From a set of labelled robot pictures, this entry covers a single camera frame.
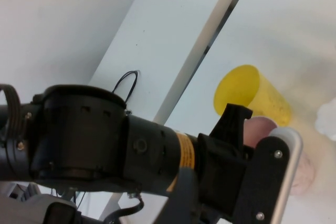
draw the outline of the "pink object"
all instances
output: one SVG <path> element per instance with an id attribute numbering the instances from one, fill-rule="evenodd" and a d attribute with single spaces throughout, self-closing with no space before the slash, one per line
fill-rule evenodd
<path id="1" fill-rule="evenodd" d="M 306 153 L 302 152 L 290 194 L 301 195 L 310 187 L 315 177 L 315 168 Z"/>
<path id="2" fill-rule="evenodd" d="M 256 116 L 244 122 L 244 144 L 255 148 L 259 141 L 267 137 L 278 125 L 265 116 Z M 303 194 L 312 184 L 315 168 L 306 153 L 302 153 L 290 190 L 291 195 Z"/>
<path id="3" fill-rule="evenodd" d="M 259 141 L 268 136 L 278 125 L 265 116 L 255 116 L 244 122 L 244 144 L 255 148 Z"/>

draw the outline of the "white wall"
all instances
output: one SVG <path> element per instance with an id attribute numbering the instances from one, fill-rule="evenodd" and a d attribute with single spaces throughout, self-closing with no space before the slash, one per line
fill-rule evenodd
<path id="1" fill-rule="evenodd" d="M 0 0 L 0 82 L 23 102 L 87 84 L 133 0 Z"/>

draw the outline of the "white table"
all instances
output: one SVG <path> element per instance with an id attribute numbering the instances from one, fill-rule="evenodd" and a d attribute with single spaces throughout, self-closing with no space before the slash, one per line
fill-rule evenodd
<path id="1" fill-rule="evenodd" d="M 232 0 L 134 0 L 90 85 L 140 70 L 128 108 L 165 123 Z M 134 77 L 116 91 L 126 98 Z"/>
<path id="2" fill-rule="evenodd" d="M 317 109 L 336 97 L 336 0 L 240 0 L 166 125 L 209 133 L 219 119 L 216 87 L 243 64 L 256 66 L 289 101 L 290 126 L 317 169 L 309 191 L 289 198 L 282 223 L 336 223 L 335 146 L 314 129 Z"/>

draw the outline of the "yellow warning label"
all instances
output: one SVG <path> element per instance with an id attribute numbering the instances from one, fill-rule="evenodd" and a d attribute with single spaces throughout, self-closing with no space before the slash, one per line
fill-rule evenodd
<path id="1" fill-rule="evenodd" d="M 191 169 L 195 168 L 195 150 L 193 143 L 190 138 L 182 133 L 177 133 L 176 135 L 180 142 L 181 148 L 181 159 L 180 159 L 180 167 L 190 167 Z M 176 184 L 177 177 L 173 180 L 173 182 L 168 187 L 167 191 L 172 191 Z"/>

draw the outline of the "gray metal part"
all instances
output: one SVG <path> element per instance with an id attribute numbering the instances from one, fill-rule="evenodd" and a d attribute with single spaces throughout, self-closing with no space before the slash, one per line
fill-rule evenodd
<path id="1" fill-rule="evenodd" d="M 42 224 L 51 203 L 61 202 L 76 207 L 74 203 L 51 195 L 36 195 L 21 202 L 0 195 L 0 220 L 2 224 Z"/>

